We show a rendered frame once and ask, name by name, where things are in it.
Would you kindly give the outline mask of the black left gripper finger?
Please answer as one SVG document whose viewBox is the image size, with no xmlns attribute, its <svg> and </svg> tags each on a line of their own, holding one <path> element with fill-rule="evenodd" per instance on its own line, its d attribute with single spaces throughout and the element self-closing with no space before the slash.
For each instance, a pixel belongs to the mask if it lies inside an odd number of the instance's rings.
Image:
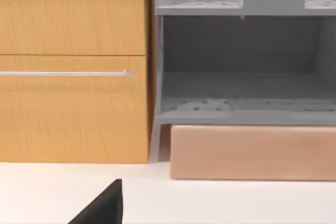
<svg viewBox="0 0 336 224">
<path fill-rule="evenodd" d="M 122 219 L 122 179 L 116 179 L 68 224 L 122 224 Z"/>
</svg>

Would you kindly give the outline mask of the wooden cupboard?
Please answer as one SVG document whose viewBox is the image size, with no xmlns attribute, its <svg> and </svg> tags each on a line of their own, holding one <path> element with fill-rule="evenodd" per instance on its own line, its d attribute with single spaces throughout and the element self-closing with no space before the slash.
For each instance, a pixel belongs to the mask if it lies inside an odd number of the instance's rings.
<svg viewBox="0 0 336 224">
<path fill-rule="evenodd" d="M 145 28 L 146 28 L 146 51 L 143 55 L 32 55 L 28 56 L 144 56 L 147 60 L 147 100 L 148 100 L 148 126 L 149 126 L 149 145 L 153 118 L 153 88 L 152 88 L 152 0 L 145 0 Z"/>
</svg>

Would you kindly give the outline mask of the pale wooden drawer front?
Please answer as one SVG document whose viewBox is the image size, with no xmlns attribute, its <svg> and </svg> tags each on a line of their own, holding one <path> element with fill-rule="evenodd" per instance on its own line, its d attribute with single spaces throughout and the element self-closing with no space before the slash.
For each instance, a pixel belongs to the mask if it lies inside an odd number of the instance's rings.
<svg viewBox="0 0 336 224">
<path fill-rule="evenodd" d="M 175 125 L 170 175 L 336 181 L 336 127 Z"/>
</svg>

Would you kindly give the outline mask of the plain wooden drawer front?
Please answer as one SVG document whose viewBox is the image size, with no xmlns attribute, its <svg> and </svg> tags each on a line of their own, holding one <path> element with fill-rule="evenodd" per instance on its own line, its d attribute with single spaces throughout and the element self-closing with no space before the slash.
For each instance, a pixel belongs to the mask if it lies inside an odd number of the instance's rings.
<svg viewBox="0 0 336 224">
<path fill-rule="evenodd" d="M 145 0 L 0 0 L 0 54 L 145 51 Z"/>
</svg>

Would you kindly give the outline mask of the grey pierced drawer inside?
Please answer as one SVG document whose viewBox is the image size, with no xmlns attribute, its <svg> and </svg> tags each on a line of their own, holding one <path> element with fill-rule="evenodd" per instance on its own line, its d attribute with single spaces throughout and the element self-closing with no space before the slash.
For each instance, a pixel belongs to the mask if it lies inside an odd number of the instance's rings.
<svg viewBox="0 0 336 224">
<path fill-rule="evenodd" d="M 163 125 L 336 126 L 336 0 L 154 0 Z"/>
</svg>

